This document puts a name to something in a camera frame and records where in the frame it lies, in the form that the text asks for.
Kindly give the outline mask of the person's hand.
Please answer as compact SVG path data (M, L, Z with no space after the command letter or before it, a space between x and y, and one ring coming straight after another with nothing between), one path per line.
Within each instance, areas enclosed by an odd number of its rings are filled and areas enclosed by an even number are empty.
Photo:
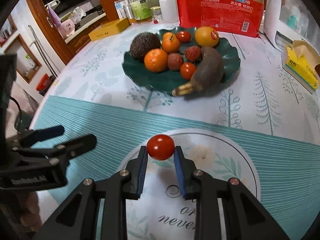
M28 227L31 231L37 232L42 221L40 217L39 198L36 192L21 192L17 194L17 199L23 213L20 222L23 226Z

